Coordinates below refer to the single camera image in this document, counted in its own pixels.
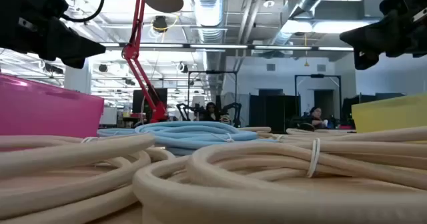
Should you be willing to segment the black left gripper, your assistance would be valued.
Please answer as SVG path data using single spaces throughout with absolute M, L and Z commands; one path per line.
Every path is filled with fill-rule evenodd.
M 32 5 L 4 3 L 0 6 L 0 47 L 35 53 L 46 60 L 62 58 L 62 63 L 72 68 L 83 68 L 86 57 L 105 53 L 106 47 L 102 44 L 54 20 L 55 17 L 42 14 Z

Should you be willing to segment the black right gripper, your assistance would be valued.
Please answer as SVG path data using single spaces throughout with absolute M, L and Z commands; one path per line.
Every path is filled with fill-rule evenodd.
M 395 13 L 397 31 L 391 34 L 392 18 L 385 16 L 378 22 L 345 31 L 340 40 L 354 48 L 354 67 L 367 70 L 375 66 L 382 52 L 387 57 L 404 53 L 413 57 L 427 55 L 427 0 L 384 0 L 384 13 Z

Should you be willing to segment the red desk lamp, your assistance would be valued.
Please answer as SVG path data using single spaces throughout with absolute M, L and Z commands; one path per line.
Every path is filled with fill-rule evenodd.
M 149 103 L 151 108 L 150 121 L 152 123 L 157 123 L 167 120 L 165 105 L 161 102 L 138 60 L 141 45 L 143 15 L 146 5 L 149 5 L 156 11 L 174 13 L 181 10 L 183 7 L 183 0 L 136 0 L 131 37 L 121 52 L 122 57 L 127 61 L 134 77 L 139 83 L 146 101 Z

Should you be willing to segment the pink plastic bin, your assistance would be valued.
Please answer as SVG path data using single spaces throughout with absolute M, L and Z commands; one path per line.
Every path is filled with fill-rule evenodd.
M 104 100 L 0 74 L 0 153 L 96 137 Z

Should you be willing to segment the white cabinet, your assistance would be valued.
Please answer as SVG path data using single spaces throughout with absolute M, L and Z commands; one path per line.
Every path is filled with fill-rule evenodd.
M 100 125 L 117 125 L 117 108 L 116 107 L 104 107 Z

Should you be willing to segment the yellow plastic bin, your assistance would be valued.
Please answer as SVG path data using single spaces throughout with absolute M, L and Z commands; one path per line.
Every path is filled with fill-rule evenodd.
M 427 126 L 427 93 L 352 105 L 358 133 Z

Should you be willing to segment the black monitor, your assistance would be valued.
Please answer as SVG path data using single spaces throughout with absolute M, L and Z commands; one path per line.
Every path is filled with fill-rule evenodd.
M 155 88 L 155 90 L 159 99 L 167 107 L 167 88 Z M 141 89 L 133 91 L 132 113 L 141 113 L 143 98 L 144 95 Z

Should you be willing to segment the person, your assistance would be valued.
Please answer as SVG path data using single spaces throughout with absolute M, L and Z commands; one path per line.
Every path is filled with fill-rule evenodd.
M 322 109 L 320 107 L 312 107 L 309 114 L 303 118 L 300 124 L 300 129 L 306 131 L 315 131 L 316 129 L 327 129 L 328 120 L 322 119 Z
M 213 102 L 209 102 L 206 105 L 206 109 L 201 112 L 199 120 L 229 123 L 230 117 L 229 115 L 221 115 L 219 109 L 216 107 L 216 104 Z

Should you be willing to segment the black partition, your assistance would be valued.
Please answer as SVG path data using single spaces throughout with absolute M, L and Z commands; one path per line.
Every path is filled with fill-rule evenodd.
M 290 126 L 291 119 L 297 117 L 298 97 L 293 95 L 250 96 L 249 126 L 270 127 L 272 133 L 283 134 Z

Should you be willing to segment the black metal frame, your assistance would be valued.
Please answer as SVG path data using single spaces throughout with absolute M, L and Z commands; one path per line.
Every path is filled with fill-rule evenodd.
M 312 107 L 322 109 L 322 119 L 328 120 L 328 128 L 338 126 L 342 114 L 342 78 L 339 75 L 305 74 L 294 76 L 294 96 L 298 116 L 304 118 Z
M 221 115 L 227 114 L 229 109 L 234 109 L 232 124 L 234 127 L 241 127 L 240 113 L 242 105 L 238 103 L 238 73 L 236 71 L 189 71 L 187 76 L 187 98 L 189 98 L 190 87 L 193 86 L 194 82 L 210 82 L 210 78 L 214 77 L 216 78 L 215 85 L 209 84 L 208 87 L 204 87 L 203 89 L 209 91 L 210 97 L 215 101 L 216 107 L 220 110 Z M 234 99 L 226 103 L 226 94 L 222 94 L 222 91 L 224 91 L 227 77 L 229 77 L 234 84 L 234 92 L 231 94 L 231 97 Z

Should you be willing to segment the silver ventilation duct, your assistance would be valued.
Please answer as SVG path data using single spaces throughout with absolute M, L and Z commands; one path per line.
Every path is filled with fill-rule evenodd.
M 203 27 L 198 29 L 199 42 L 202 44 L 222 44 L 224 32 L 224 0 L 193 0 L 193 11 L 196 23 Z M 203 64 L 206 71 L 220 71 L 223 52 L 206 51 L 203 54 Z M 219 95 L 222 88 L 223 74 L 207 75 L 207 86 L 212 96 Z

